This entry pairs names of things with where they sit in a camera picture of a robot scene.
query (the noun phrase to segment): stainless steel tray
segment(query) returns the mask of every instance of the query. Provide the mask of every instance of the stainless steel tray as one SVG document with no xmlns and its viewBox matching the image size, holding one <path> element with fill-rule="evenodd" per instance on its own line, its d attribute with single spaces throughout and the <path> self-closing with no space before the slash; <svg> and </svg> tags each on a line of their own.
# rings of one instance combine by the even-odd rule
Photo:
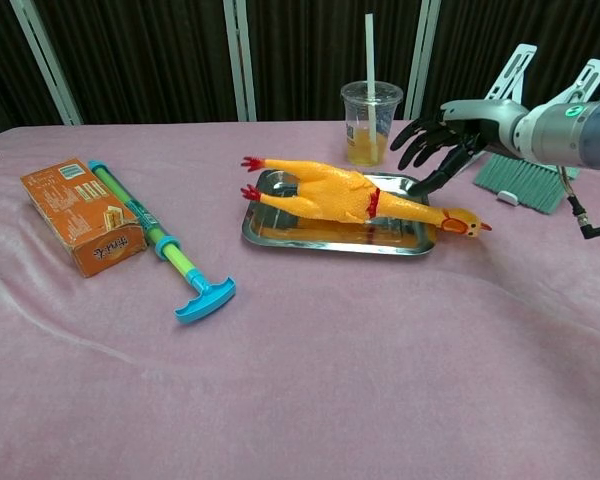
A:
<svg viewBox="0 0 600 480">
<path fill-rule="evenodd" d="M 381 190 L 428 205 L 428 198 L 410 197 L 414 180 L 405 175 L 368 173 Z M 296 193 L 293 176 L 266 170 L 258 178 L 263 193 L 289 197 Z M 346 224 L 296 217 L 259 202 L 250 202 L 242 222 L 242 234 L 250 242 L 267 247 L 309 248 L 389 255 L 422 255 L 435 246 L 435 227 L 393 218 L 374 218 L 366 224 Z"/>
</svg>

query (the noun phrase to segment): pink blanket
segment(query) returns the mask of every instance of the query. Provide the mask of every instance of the pink blanket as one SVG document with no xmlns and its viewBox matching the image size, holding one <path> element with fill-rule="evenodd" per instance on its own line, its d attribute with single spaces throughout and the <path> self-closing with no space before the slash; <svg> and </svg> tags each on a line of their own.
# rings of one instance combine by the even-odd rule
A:
<svg viewBox="0 0 600 480">
<path fill-rule="evenodd" d="M 346 166 L 343 129 L 0 135 L 0 480 L 600 479 L 600 238 L 566 203 L 497 202 L 477 164 L 431 202 L 493 232 L 423 257 L 241 238 L 242 157 Z M 181 327 L 194 294 L 150 251 L 83 279 L 19 180 L 70 156 L 107 162 L 236 297 Z M 600 173 L 575 186 L 600 225 Z"/>
</svg>

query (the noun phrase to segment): rubber chicken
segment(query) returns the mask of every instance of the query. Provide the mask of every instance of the rubber chicken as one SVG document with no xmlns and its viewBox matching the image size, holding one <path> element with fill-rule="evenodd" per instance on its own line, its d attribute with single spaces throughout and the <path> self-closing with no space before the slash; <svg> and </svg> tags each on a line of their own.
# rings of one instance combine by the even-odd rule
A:
<svg viewBox="0 0 600 480">
<path fill-rule="evenodd" d="M 271 168 L 298 180 L 297 195 L 277 197 L 247 185 L 244 198 L 284 210 L 292 215 L 341 223 L 366 223 L 374 217 L 391 217 L 435 225 L 444 232 L 477 237 L 491 227 L 468 210 L 437 208 L 412 202 L 380 190 L 360 172 L 342 170 L 313 161 L 245 157 L 250 172 Z"/>
</svg>

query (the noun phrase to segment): clear plastic cup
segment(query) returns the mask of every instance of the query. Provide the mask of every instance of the clear plastic cup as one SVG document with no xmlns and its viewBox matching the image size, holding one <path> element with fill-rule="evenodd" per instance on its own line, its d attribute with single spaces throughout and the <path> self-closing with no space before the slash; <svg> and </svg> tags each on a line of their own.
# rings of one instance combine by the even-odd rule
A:
<svg viewBox="0 0 600 480">
<path fill-rule="evenodd" d="M 369 98 L 364 80 L 348 83 L 340 90 L 345 108 L 347 159 L 354 165 L 373 166 L 384 161 L 393 116 L 402 101 L 400 87 L 386 82 L 375 82 L 375 86 L 373 98 Z M 375 145 L 369 125 L 371 105 L 375 107 L 376 114 Z"/>
</svg>

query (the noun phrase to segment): orange box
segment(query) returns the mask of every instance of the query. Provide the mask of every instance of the orange box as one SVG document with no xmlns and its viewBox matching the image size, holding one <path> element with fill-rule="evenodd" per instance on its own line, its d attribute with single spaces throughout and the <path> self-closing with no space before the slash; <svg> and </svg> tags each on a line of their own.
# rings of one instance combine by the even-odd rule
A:
<svg viewBox="0 0 600 480">
<path fill-rule="evenodd" d="M 20 180 L 85 277 L 147 248 L 135 215 L 77 158 Z"/>
</svg>

